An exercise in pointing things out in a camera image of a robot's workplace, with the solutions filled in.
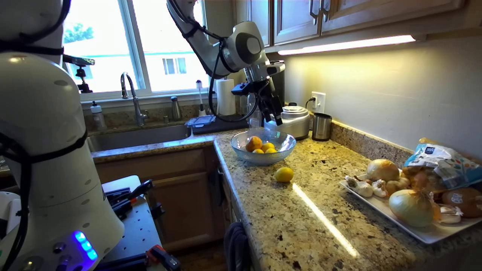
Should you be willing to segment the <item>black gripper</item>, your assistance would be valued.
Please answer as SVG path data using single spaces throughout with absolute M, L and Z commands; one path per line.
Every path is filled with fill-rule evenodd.
M 261 112 L 261 125 L 275 118 L 278 125 L 282 125 L 282 112 L 285 105 L 285 81 L 282 77 L 270 75 L 263 81 L 245 80 L 239 83 L 233 90 L 233 95 L 242 96 L 254 93 L 258 98 L 258 107 Z

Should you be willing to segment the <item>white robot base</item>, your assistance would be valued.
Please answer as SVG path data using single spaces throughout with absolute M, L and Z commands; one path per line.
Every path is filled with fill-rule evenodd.
M 2 271 L 93 271 L 124 235 L 62 68 L 71 0 L 0 0 L 2 157 L 20 187 Z

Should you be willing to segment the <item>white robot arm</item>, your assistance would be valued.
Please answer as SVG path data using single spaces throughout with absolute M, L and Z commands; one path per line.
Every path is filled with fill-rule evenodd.
M 254 21 L 245 21 L 237 24 L 230 36 L 216 35 L 197 21 L 193 14 L 197 2 L 168 0 L 168 11 L 206 72 L 212 80 L 218 80 L 245 71 L 246 83 L 239 93 L 257 95 L 248 116 L 260 110 L 264 121 L 282 125 L 284 104 L 269 72 L 270 60 L 258 26 Z

